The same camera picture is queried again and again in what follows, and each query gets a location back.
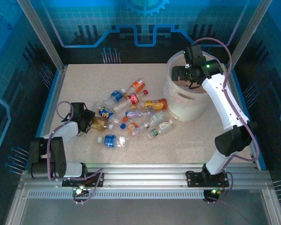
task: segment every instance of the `gear logo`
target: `gear logo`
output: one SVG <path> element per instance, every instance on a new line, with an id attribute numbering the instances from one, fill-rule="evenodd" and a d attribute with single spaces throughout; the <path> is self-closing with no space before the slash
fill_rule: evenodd
<path id="1" fill-rule="evenodd" d="M 169 0 L 124 0 L 126 9 L 131 10 L 131 13 L 136 13 L 138 16 L 159 13 L 159 10 L 165 9 L 164 5 L 169 3 Z"/>
<path id="2" fill-rule="evenodd" d="M 12 23 L 18 14 L 16 0 L 0 0 L 0 15 L 8 22 Z"/>

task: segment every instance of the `soda bottle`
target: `soda bottle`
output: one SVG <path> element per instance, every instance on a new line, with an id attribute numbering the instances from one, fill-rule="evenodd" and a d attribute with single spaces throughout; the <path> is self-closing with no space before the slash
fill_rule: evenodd
<path id="1" fill-rule="evenodd" d="M 114 105 L 119 102 L 122 98 L 123 98 L 123 94 L 125 93 L 125 89 L 122 88 L 121 90 L 115 90 L 114 92 L 112 92 L 112 94 L 109 96 L 108 99 L 106 99 L 105 101 L 103 101 L 103 103 L 107 106 L 107 107 L 114 107 Z"/>
<path id="2" fill-rule="evenodd" d="M 102 143 L 107 148 L 125 147 L 128 143 L 128 138 L 123 136 L 106 135 L 105 137 L 98 137 L 97 141 Z"/>
<path id="3" fill-rule="evenodd" d="M 153 101 L 145 101 L 142 103 L 139 103 L 137 105 L 131 106 L 132 109 L 143 109 L 147 107 L 153 107 L 154 110 L 161 110 L 161 109 L 167 109 L 168 103 L 166 99 L 159 99 L 159 100 L 153 100 Z"/>
<path id="4" fill-rule="evenodd" d="M 97 130 L 106 130 L 106 129 L 112 130 L 113 129 L 113 124 L 110 124 L 106 120 L 103 120 L 99 117 L 94 117 L 90 126 Z"/>
<path id="5" fill-rule="evenodd" d="M 145 82 L 142 78 L 137 79 L 133 84 L 127 88 L 126 93 L 124 93 L 124 97 L 128 97 L 134 92 L 139 92 L 143 87 L 145 87 Z"/>
<path id="6" fill-rule="evenodd" d="M 144 109 L 128 109 L 126 112 L 123 112 L 123 116 L 128 118 L 138 118 L 151 116 L 154 113 L 153 107 L 148 107 Z"/>
<path id="7" fill-rule="evenodd" d="M 123 122 L 127 125 L 127 129 L 131 133 L 132 137 L 139 136 L 142 131 L 150 127 L 149 123 L 141 123 L 140 125 L 137 125 L 128 117 L 124 117 Z"/>
<path id="8" fill-rule="evenodd" d="M 148 91 L 144 90 L 139 94 L 132 94 L 129 95 L 125 101 L 123 101 L 121 104 L 117 105 L 116 107 L 113 108 L 114 112 L 118 113 L 121 110 L 123 110 L 125 107 L 130 106 L 130 105 L 135 105 L 140 101 L 140 98 L 144 95 L 147 95 Z"/>
<path id="9" fill-rule="evenodd" d="M 119 125 L 122 129 L 125 129 L 126 125 L 122 124 L 121 119 L 113 113 L 110 109 L 103 106 L 101 103 L 95 103 L 96 108 L 99 109 L 99 115 L 104 119 L 114 125 Z"/>
<path id="10" fill-rule="evenodd" d="M 166 115 L 161 111 L 161 112 L 158 112 L 156 113 L 155 115 L 151 116 L 150 117 L 150 122 L 149 124 L 151 126 L 153 125 L 156 125 L 156 124 L 159 124 L 159 123 L 162 123 L 164 121 L 168 120 Z"/>
<path id="11" fill-rule="evenodd" d="M 147 133 L 149 139 L 155 138 L 158 134 L 164 134 L 169 132 L 170 130 L 173 129 L 173 121 L 172 120 L 167 120 L 161 124 L 159 124 L 157 129 L 152 129 Z"/>

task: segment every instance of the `white plastic bucket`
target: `white plastic bucket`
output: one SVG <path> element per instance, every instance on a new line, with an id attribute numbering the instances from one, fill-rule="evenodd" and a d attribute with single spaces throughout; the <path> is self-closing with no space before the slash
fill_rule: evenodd
<path id="1" fill-rule="evenodd" d="M 205 52 L 203 55 L 207 61 L 213 59 Z M 173 82 L 171 76 L 174 66 L 185 66 L 183 51 L 176 53 L 168 61 L 168 73 L 163 93 L 167 99 L 170 114 L 182 122 L 194 121 L 210 106 L 211 99 L 202 87 L 191 90 L 188 88 L 190 82 Z"/>

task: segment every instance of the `white tabletop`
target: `white tabletop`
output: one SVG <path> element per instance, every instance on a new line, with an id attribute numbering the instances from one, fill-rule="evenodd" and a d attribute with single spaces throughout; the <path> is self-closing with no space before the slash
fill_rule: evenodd
<path id="1" fill-rule="evenodd" d="M 71 64 L 60 92 L 60 101 L 84 102 L 92 110 L 95 101 L 102 101 L 114 90 L 127 88 L 137 78 L 142 77 L 149 94 L 144 99 L 163 98 L 163 87 L 167 74 L 166 64 Z M 61 105 L 59 112 L 66 115 L 68 105 Z M 69 162 L 84 163 L 206 163 L 215 150 L 214 138 L 222 134 L 223 127 L 215 106 L 210 107 L 193 122 L 179 122 L 175 119 L 175 129 L 149 140 L 144 134 L 138 139 L 130 138 L 126 148 L 110 149 L 97 143 L 98 136 L 106 134 L 125 135 L 127 130 L 113 132 L 91 129 L 87 134 L 73 137 L 65 145 Z M 61 119 L 54 115 L 51 131 Z M 246 147 L 240 156 L 250 158 Z M 233 159 L 232 162 L 244 162 Z"/>

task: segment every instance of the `blue bottle cap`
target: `blue bottle cap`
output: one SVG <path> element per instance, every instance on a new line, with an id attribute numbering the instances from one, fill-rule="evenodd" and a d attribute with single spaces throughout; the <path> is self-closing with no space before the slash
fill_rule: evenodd
<path id="1" fill-rule="evenodd" d="M 121 128 L 122 130 L 124 130 L 124 129 L 126 128 L 126 124 L 125 124 L 125 123 L 122 123 L 121 126 L 120 126 L 120 128 Z"/>

